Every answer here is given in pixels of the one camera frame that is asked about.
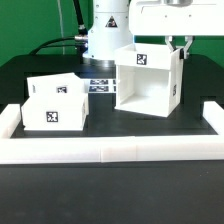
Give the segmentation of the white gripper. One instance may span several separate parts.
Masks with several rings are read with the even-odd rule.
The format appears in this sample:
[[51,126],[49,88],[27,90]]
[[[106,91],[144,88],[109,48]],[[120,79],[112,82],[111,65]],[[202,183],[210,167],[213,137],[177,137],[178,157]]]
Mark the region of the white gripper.
[[187,59],[193,36],[224,36],[224,0],[132,0],[129,29],[137,36],[166,36],[171,52],[172,36],[186,36],[180,58]]

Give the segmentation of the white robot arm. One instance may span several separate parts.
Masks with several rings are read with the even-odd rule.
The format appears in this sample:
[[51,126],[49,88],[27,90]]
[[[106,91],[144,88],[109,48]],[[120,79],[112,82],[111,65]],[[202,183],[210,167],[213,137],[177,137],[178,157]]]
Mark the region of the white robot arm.
[[224,36],[224,0],[93,0],[84,61],[110,66],[136,36]]

